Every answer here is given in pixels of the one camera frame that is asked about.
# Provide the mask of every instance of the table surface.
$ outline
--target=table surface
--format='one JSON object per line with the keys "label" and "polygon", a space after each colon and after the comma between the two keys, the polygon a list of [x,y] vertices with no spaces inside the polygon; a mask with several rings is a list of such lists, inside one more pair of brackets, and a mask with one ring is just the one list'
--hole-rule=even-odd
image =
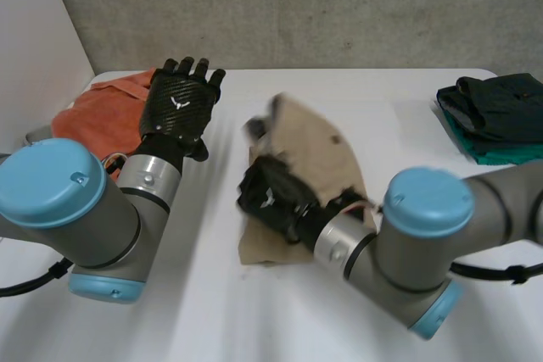
{"label": "table surface", "polygon": [[[99,75],[105,81],[126,73]],[[288,92],[326,115],[349,140],[370,196],[413,165],[460,176],[488,170],[458,150],[434,96],[485,70],[231,70],[204,139],[204,164],[186,161],[148,286],[131,306],[69,293],[67,277],[0,301],[2,362],[488,361],[543,360],[543,278],[521,287],[461,280],[462,301],[424,342],[318,265],[242,266],[244,216],[235,205],[247,167],[240,128]],[[4,239],[0,286],[41,274],[59,255]],[[527,242],[477,253],[474,264],[539,263]]]}

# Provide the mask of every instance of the light blue cap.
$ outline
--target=light blue cap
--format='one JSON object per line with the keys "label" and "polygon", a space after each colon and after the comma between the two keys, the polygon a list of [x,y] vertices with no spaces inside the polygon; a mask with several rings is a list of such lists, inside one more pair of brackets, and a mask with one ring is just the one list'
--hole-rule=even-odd
{"label": "light blue cap", "polygon": [[410,330],[423,339],[431,339],[461,296],[462,288],[454,281],[451,281],[449,286],[447,286],[428,311],[424,313]]}
{"label": "light blue cap", "polygon": [[72,273],[70,291],[78,296],[109,303],[131,304],[142,295],[145,282]]}
{"label": "light blue cap", "polygon": [[31,228],[68,224],[98,202],[106,177],[100,161],[78,142],[34,143],[0,165],[0,214]]}
{"label": "light blue cap", "polygon": [[464,181],[443,170],[414,167],[398,173],[384,197],[383,213],[399,231],[420,238],[447,237],[473,216]]}

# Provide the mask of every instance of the beige cloth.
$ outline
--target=beige cloth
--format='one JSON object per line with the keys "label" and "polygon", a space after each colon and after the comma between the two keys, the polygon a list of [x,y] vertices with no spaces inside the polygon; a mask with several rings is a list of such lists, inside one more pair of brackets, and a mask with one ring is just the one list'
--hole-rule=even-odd
{"label": "beige cloth", "polygon": [[[322,206],[349,187],[362,196],[366,188],[349,143],[323,117],[284,94],[272,104],[266,134],[253,141],[249,164],[262,154],[287,163],[290,171],[316,193]],[[365,209],[367,225],[376,229],[372,213]],[[257,263],[304,263],[312,254],[303,244],[290,245],[277,232],[249,217],[238,245],[242,265]]]}

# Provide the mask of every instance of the dark green cloth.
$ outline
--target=dark green cloth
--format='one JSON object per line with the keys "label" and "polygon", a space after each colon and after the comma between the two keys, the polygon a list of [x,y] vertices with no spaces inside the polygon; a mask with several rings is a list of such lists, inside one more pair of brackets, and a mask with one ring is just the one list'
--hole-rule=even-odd
{"label": "dark green cloth", "polygon": [[440,89],[438,103],[475,136],[498,142],[543,143],[543,84],[530,74],[481,81],[462,77]]}
{"label": "dark green cloth", "polygon": [[488,80],[462,77],[438,90],[456,138],[477,163],[543,159],[543,84],[530,74]]}
{"label": "dark green cloth", "polygon": [[543,144],[495,148],[483,152],[475,147],[474,143],[467,137],[466,132],[456,123],[451,114],[446,111],[443,113],[447,122],[449,122],[457,141],[459,141],[462,147],[475,159],[477,164],[522,164],[536,159],[543,159]]}

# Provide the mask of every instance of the orange towel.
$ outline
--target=orange towel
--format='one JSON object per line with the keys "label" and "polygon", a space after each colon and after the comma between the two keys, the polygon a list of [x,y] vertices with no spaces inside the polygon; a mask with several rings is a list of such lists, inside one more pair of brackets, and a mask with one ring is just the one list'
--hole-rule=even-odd
{"label": "orange towel", "polygon": [[53,119],[53,137],[76,140],[100,160],[113,152],[132,152],[141,141],[139,118],[153,73],[151,69],[92,85],[73,108]]}

